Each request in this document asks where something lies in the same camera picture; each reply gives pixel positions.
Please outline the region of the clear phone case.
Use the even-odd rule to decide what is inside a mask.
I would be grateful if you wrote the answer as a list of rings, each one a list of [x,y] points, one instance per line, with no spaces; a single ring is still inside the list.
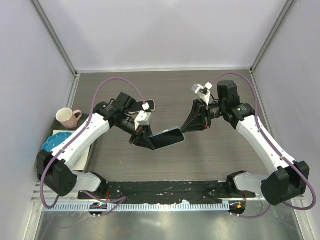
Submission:
[[[153,144],[155,150],[163,149],[181,143],[185,140],[185,136],[180,127],[174,127],[152,134],[148,138]]]

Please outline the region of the black smartphone gold edge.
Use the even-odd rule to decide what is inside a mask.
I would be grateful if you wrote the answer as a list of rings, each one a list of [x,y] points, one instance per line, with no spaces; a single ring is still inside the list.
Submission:
[[[154,112],[156,110],[156,104],[153,99],[146,100],[143,102],[142,100],[135,102],[128,110],[129,114],[137,114],[140,111],[151,111]]]

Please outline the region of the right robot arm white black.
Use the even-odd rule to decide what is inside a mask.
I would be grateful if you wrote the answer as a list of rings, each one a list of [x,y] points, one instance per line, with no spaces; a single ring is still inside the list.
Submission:
[[[213,119],[223,118],[249,142],[268,173],[267,176],[246,171],[230,174],[227,176],[226,193],[233,198],[243,192],[259,194],[272,206],[303,195],[307,188],[304,179],[309,177],[309,166],[304,161],[297,162],[272,138],[251,105],[240,101],[234,81],[217,83],[217,99],[211,99],[212,86],[209,82],[193,85],[192,91],[199,98],[193,101],[182,132],[207,130]]]

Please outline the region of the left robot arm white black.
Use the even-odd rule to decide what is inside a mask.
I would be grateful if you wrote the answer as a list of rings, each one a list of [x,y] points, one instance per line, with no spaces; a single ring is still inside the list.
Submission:
[[[77,191],[102,199],[107,193],[107,181],[95,172],[78,172],[73,167],[83,153],[112,127],[128,133],[130,144],[155,150],[149,140],[152,107],[147,101],[142,102],[138,115],[132,118],[129,113],[137,103],[123,92],[110,103],[102,101],[69,138],[51,151],[41,150],[36,157],[40,185],[50,188],[59,197]]]

